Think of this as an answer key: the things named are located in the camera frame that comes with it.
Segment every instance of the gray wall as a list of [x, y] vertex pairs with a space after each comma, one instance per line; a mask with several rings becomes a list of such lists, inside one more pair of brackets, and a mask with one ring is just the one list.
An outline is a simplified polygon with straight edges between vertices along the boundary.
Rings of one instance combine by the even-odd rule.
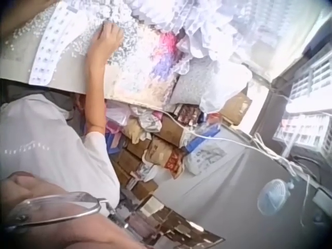
[[[223, 137], [240, 141], [227, 130]], [[296, 184], [286, 205], [275, 216], [261, 215], [257, 208], [260, 190], [275, 178], [289, 181], [290, 175], [261, 153], [227, 143], [225, 149], [231, 156], [211, 165], [200, 176], [185, 172], [177, 180], [163, 182], [156, 197], [188, 220], [224, 237], [226, 241], [216, 248], [294, 249], [316, 245], [324, 229], [313, 223], [318, 210], [311, 201], [313, 188], [309, 188], [303, 212], [304, 228], [300, 224], [304, 181]]]

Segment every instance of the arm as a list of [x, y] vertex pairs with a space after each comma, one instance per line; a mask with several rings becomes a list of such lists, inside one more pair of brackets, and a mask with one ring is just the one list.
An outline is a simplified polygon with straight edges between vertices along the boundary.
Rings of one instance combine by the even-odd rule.
[[89, 72], [87, 78], [85, 100], [87, 133], [97, 131], [105, 134], [104, 70]]
[[1, 37], [11, 34], [57, 0], [16, 0], [11, 2], [14, 2], [13, 5], [4, 11], [1, 19]]
[[105, 22], [100, 31], [92, 39], [87, 55], [87, 88], [85, 115], [87, 133], [105, 134], [106, 117], [104, 103], [105, 65], [113, 52], [122, 43], [123, 32], [115, 24]]

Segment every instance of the cardboard box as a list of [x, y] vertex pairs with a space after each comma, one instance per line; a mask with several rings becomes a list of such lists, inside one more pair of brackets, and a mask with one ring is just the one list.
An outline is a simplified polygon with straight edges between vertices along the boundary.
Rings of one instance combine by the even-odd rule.
[[116, 173], [116, 176], [119, 179], [120, 185], [122, 187], [125, 187], [127, 185], [127, 183], [129, 182], [131, 176], [126, 171], [124, 171], [124, 169], [121, 168], [118, 163], [112, 161], [112, 165], [113, 165], [114, 171]]
[[140, 201], [152, 195], [156, 189], [158, 188], [158, 184], [155, 181], [151, 180], [149, 182], [138, 182], [135, 187], [132, 189], [132, 193], [136, 196]]
[[238, 126], [251, 103], [252, 100], [240, 92], [229, 99], [219, 113], [230, 120], [233, 125]]
[[130, 172], [135, 172], [139, 168], [142, 161], [126, 149], [122, 149], [118, 163], [128, 174], [130, 174]]
[[180, 144], [182, 133], [183, 128], [175, 123], [170, 117], [164, 115], [162, 117], [162, 128], [160, 132], [155, 133], [155, 135], [180, 148], [182, 146]]
[[144, 151], [148, 149], [151, 140], [146, 139], [144, 141], [139, 141], [138, 144], [133, 144], [131, 142], [127, 145], [127, 150], [133, 153], [135, 156], [142, 158]]

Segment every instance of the electrical cord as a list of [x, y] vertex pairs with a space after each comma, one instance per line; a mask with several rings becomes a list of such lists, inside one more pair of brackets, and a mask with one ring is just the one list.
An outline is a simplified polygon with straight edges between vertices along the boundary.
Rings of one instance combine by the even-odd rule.
[[298, 155], [291, 156], [290, 160], [293, 161], [293, 162], [295, 162], [295, 163], [297, 163], [298, 165], [301, 165], [303, 168], [307, 169], [307, 171], [309, 171], [311, 173], [311, 176], [314, 176], [314, 174], [312, 173], [312, 171], [310, 171], [309, 168], [306, 165], [304, 165], [303, 163], [301, 163], [300, 160], [308, 161], [308, 162], [311, 162], [314, 165], [316, 165], [317, 168], [318, 168], [318, 177], [314, 177], [314, 178], [318, 178], [318, 179], [316, 179], [316, 181], [320, 185], [322, 184], [322, 176], [321, 176], [321, 169], [322, 169], [322, 167], [321, 167], [321, 165], [317, 161], [315, 161], [315, 160], [313, 160], [311, 158], [302, 157], [302, 156], [298, 156]]
[[265, 156], [267, 156], [268, 158], [270, 158], [271, 160], [275, 160], [277, 162], [279, 162], [289, 173], [292, 177], [294, 178], [297, 178], [298, 174], [296, 173], [295, 170], [301, 172], [302, 174], [306, 175], [307, 176], [307, 185], [306, 185], [306, 195], [305, 195], [305, 198], [303, 200], [303, 205], [302, 205], [302, 210], [301, 210], [301, 216], [300, 216], [300, 223], [302, 225], [302, 227], [304, 227], [304, 224], [303, 224], [303, 214], [305, 213], [305, 206], [307, 204], [307, 198], [308, 198], [308, 195], [309, 195], [309, 185], [310, 185], [310, 175], [305, 173], [303, 171], [303, 168], [299, 165], [297, 165], [296, 163], [294, 162], [291, 162], [291, 161], [288, 161], [286, 158], [283, 158], [282, 156], [276, 154], [273, 150], [271, 150], [270, 148], [268, 148], [264, 142], [262, 141], [262, 138], [260, 136], [259, 133], [255, 133], [252, 138], [252, 142], [257, 146], [257, 147], [254, 147], [254, 146], [251, 146], [251, 145], [247, 145], [247, 144], [244, 144], [244, 143], [240, 143], [240, 142], [237, 142], [237, 141], [234, 141], [232, 139], [226, 139], [226, 138], [223, 138], [223, 137], [208, 137], [208, 136], [203, 136], [203, 135], [199, 135], [199, 134], [196, 134], [193, 130], [190, 130], [188, 127], [185, 127], [183, 126], [182, 124], [180, 124], [171, 114], [165, 112], [164, 110], [161, 110], [161, 109], [155, 109], [159, 112], [162, 112], [164, 113], [165, 115], [167, 115], [168, 117], [170, 117], [178, 126], [180, 126], [181, 128], [183, 128], [185, 131], [191, 133], [192, 135], [194, 136], [197, 136], [197, 137], [200, 137], [200, 138], [203, 138], [203, 139], [208, 139], [208, 140], [218, 140], [218, 141], [227, 141], [227, 142], [232, 142], [232, 143], [235, 143], [235, 144], [238, 144], [238, 145], [241, 145], [245, 148], [250, 148], [250, 149], [253, 149]]

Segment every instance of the white cable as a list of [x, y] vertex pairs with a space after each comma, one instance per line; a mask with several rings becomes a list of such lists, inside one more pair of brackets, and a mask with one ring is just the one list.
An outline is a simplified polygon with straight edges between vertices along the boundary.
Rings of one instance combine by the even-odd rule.
[[309, 184], [310, 184], [310, 176], [307, 174], [306, 195], [305, 195], [305, 199], [303, 200], [302, 211], [301, 211], [301, 216], [300, 216], [300, 222], [301, 222], [302, 227], [305, 227], [305, 225], [303, 224], [303, 214], [305, 213], [307, 197], [309, 195]]
[[[234, 140], [231, 140], [231, 139], [225, 139], [225, 138], [222, 138], [222, 137], [208, 137], [208, 136], [203, 136], [203, 135], [199, 135], [199, 134], [196, 134], [194, 131], [190, 130], [189, 128], [183, 126], [182, 124], [180, 124], [175, 118], [172, 117], [172, 115], [170, 115], [169, 113], [165, 112], [164, 110], [160, 110], [160, 109], [157, 109], [157, 111], [159, 112], [162, 112], [164, 114], [166, 114], [168, 117], [170, 117], [177, 125], [179, 125], [182, 129], [186, 130], [187, 132], [193, 134], [194, 136], [197, 136], [197, 137], [200, 137], [200, 138], [203, 138], [203, 139], [210, 139], [210, 140], [219, 140], [219, 141], [228, 141], [228, 142], [232, 142], [232, 143], [235, 143], [235, 144], [238, 144], [238, 145], [241, 145], [245, 148], [250, 148], [250, 149], [253, 149], [255, 151], [258, 151], [260, 153], [262, 153], [263, 155], [267, 156], [268, 158], [272, 159], [272, 160], [277, 160], [279, 162], [284, 162], [287, 167], [286, 169], [288, 170], [288, 172], [290, 173], [290, 175], [292, 177], [296, 177], [298, 174], [295, 172], [295, 169], [297, 169], [298, 171], [302, 172], [303, 173], [303, 168], [297, 164], [295, 164], [294, 162], [290, 162], [288, 161], [286, 158], [283, 158], [281, 156], [279, 156], [278, 154], [276, 154], [273, 150], [271, 150], [270, 148], [268, 148], [261, 136], [259, 133], [255, 133], [254, 136], [252, 137], [252, 141], [255, 143], [255, 145], [257, 146], [254, 147], [254, 146], [251, 146], [251, 145], [247, 145], [247, 144], [243, 144], [243, 143], [240, 143], [240, 142], [237, 142], [237, 141], [234, 141]], [[305, 195], [305, 198], [303, 200], [303, 205], [302, 205], [302, 210], [301, 210], [301, 217], [300, 217], [300, 223], [302, 225], [302, 227], [304, 227], [304, 224], [302, 222], [302, 217], [303, 217], [303, 213], [305, 211], [305, 206], [306, 206], [306, 203], [307, 203], [307, 198], [308, 198], [308, 194], [309, 194], [309, 185], [310, 185], [310, 176], [309, 174], [306, 174], [307, 175], [307, 186], [306, 186], [306, 195]]]

